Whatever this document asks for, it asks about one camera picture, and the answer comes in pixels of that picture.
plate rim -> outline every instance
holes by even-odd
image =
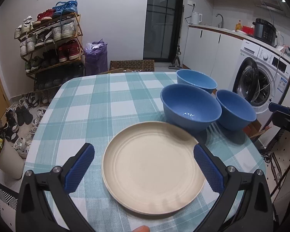
[[[103,165],[104,165],[104,157],[105,157],[105,154],[106,154],[106,151],[107,151],[107,148],[108,148],[108,146],[109,146],[109,144],[113,141],[113,139],[118,135],[118,134],[120,134],[121,132],[123,132],[123,131],[125,131],[126,129],[128,129],[128,128],[130,128],[131,126],[134,126],[134,125],[138,125],[138,124],[144,124],[144,123],[161,123],[161,124],[167,124],[167,125],[172,125],[172,124],[170,124],[170,123],[168,123],[168,122],[163,122],[163,121],[142,121],[142,122],[139,122],[139,123],[135,123],[135,124],[132,124],[132,125],[129,125],[129,126],[127,126],[126,128],[124,128],[124,129],[122,129],[121,131],[119,131],[111,140],[110,140],[110,142],[108,143],[108,145],[107,145],[107,147],[106,147],[106,149],[104,150],[104,153],[103,153],[103,156],[102,156],[102,162],[101,162],[101,173],[102,173],[102,179],[103,179],[103,182],[104,182],[104,185],[105,185],[105,187],[107,188],[107,190],[108,190],[108,192],[110,193],[110,195],[120,204],[120,205],[122,205],[123,207],[125,207],[125,208],[127,208],[127,209],[129,209],[129,210],[131,210],[131,211],[133,211],[133,212],[136,212],[136,213],[138,213],[138,214],[143,214],[143,215],[150,215],[150,216],[155,216],[155,215],[164,215],[164,214],[169,214],[169,213],[173,213],[173,212],[176,212],[176,211],[178,211],[178,210],[180,210],[180,209],[182,209],[182,208],[184,208],[185,206],[187,206],[188,204],[190,204],[199,194],[200,194],[200,192],[203,190],[203,187],[204,187],[204,184],[205,184],[205,181],[206,181],[206,178],[205,178],[205,176],[204,176],[204,174],[203,174],[203,172],[202,172],[202,170],[200,169],[200,171],[201,171],[201,173],[203,174],[203,176],[204,176],[204,181],[203,181],[203,184],[202,184],[202,186],[201,186],[201,188],[200,188],[200,190],[199,190],[199,192],[196,194],[196,196],[188,203],[188,204],[185,204],[185,205],[183,205],[182,207],[180,207],[180,208],[178,208],[178,209],[176,209],[176,210],[174,210],[174,211],[171,211],[171,212],[164,212],[164,213],[160,213],[160,212],[157,212],[157,213],[146,213],[146,212],[142,212],[142,211],[139,211],[139,210],[136,210],[136,209],[134,209],[134,208],[132,208],[132,207],[129,207],[128,205],[126,205],[125,203],[123,203],[122,201],[120,201],[117,197],[115,197],[115,195],[114,195],[114,193],[112,192],[112,190],[110,189],[110,187],[109,187],[109,185],[107,184],[107,181],[106,181],[106,179],[105,179],[105,175],[104,175],[104,169],[103,169]],[[176,125],[172,125],[172,126],[174,126],[174,127],[176,127],[176,128],[179,128],[179,129],[181,129],[182,131],[184,131],[184,132],[186,132],[188,135],[190,135],[196,142],[197,142],[197,144],[199,144],[199,142],[198,142],[198,140],[194,137],[194,136],[192,136],[190,133],[188,133],[186,130],[184,130],[184,129],[182,129],[182,128],[180,128],[180,127],[178,127],[178,126],[176,126]]]

blue sneaker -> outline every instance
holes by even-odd
[[[62,11],[65,9],[67,2],[57,2],[56,6],[53,7],[53,9],[55,9],[55,13],[53,14],[52,18],[56,18],[61,16]]]
[[[70,14],[70,13],[77,14],[77,0],[66,2],[65,8],[62,11],[62,14],[65,15],[65,14]]]

washing machine control knob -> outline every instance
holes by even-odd
[[[263,54],[263,59],[266,61],[266,60],[268,60],[268,54],[267,53],[264,53]]]

red sneaker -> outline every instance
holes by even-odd
[[[57,55],[60,63],[67,61],[69,59],[67,43],[63,43],[58,47]]]
[[[43,18],[45,12],[38,14],[37,18],[38,20],[36,20],[35,22],[33,22],[33,27],[37,27],[41,24],[41,19]]]
[[[55,11],[55,9],[48,9],[47,11],[45,11],[41,19],[42,23],[51,20]]]
[[[66,48],[68,49],[69,59],[77,59],[79,57],[79,45],[77,40],[73,39],[67,42]]]

beige trash can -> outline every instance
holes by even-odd
[[[0,169],[14,179],[20,179],[25,163],[7,141],[4,142],[0,152]]]

